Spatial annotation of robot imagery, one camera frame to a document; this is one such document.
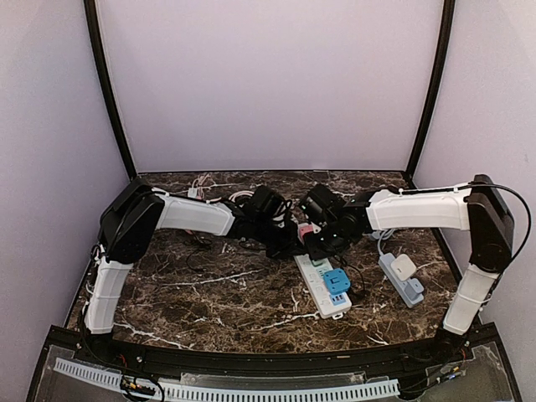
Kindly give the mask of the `pink plug adapter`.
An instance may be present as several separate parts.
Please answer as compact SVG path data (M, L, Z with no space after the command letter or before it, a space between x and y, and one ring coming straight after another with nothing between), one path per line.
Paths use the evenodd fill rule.
M298 239L303 245L312 244L320 231L321 228L314 223L301 223L298 225Z

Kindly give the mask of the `blue plug adapter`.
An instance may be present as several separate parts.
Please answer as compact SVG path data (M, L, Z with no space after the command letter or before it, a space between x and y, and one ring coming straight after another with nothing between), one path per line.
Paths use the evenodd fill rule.
M322 276L325 286L331 295L339 295L351 287L351 282L343 269L326 271Z

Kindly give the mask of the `grey-blue power strip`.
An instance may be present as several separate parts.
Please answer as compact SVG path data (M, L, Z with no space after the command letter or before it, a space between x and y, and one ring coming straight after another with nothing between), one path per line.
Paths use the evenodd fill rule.
M424 287L414 277L417 267L407 254L395 256L383 251L382 242L394 234L393 229L374 231L368 237L376 242L379 253L379 266L399 293L408 308L414 308L424 301Z

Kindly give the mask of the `white multicolour power strip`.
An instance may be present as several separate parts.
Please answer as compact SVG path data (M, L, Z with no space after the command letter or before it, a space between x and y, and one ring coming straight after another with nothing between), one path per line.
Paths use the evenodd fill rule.
M346 292L336 296L329 293L322 276L330 270L313 267L308 255L295 255L294 261L301 272L320 317L323 319L332 318L333 320L342 318L344 313L350 310L352 303Z

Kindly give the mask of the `white cube charger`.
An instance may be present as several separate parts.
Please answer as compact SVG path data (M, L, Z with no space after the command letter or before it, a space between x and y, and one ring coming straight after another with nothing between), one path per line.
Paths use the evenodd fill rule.
M407 281L416 273L416 265L406 254L400 254L391 262L391 270L400 281Z

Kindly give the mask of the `green plug adapter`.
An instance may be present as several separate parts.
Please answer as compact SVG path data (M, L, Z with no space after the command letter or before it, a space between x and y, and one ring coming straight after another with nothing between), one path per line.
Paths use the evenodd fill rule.
M311 260L311 264L316 269L320 269L320 268L327 269L327 270L332 269L331 263L328 258L324 258L320 260Z

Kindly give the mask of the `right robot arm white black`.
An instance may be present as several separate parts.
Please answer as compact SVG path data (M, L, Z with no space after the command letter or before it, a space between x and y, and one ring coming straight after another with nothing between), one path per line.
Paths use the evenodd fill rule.
M318 184L301 199L299 208L320 229L303 237L314 260L339 255L376 231L441 228L470 233L472 252L444 316L445 331L427 346L435 363L445 363L458 352L458 336L469 330L514 258L513 216L487 175L449 188L384 188L349 200Z

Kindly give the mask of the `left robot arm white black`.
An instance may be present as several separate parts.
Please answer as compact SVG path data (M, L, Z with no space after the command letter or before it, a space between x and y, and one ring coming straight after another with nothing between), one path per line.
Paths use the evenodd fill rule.
M251 195L215 202L168 193L135 178L100 217L95 247L96 279L84 310L91 334L85 351L100 365L118 358L111 333L118 300L132 267L146 254L155 231L180 229L261 243L265 254L287 258L300 251L291 202L261 185Z

